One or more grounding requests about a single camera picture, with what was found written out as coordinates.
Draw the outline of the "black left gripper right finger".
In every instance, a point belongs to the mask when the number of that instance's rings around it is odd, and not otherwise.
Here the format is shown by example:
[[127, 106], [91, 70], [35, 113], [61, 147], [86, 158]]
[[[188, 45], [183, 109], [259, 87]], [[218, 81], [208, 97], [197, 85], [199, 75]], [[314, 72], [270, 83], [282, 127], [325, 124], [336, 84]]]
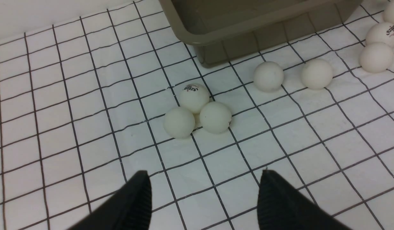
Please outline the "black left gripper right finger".
[[274, 170], [263, 170], [257, 199], [260, 230], [349, 230]]

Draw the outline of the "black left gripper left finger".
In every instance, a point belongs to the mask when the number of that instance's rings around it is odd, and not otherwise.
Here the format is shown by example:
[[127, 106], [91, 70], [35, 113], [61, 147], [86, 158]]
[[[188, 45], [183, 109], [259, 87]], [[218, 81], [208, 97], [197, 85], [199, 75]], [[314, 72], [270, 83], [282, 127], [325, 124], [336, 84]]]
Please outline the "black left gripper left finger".
[[70, 230], [148, 230], [152, 188], [146, 171], [136, 172], [111, 198]]

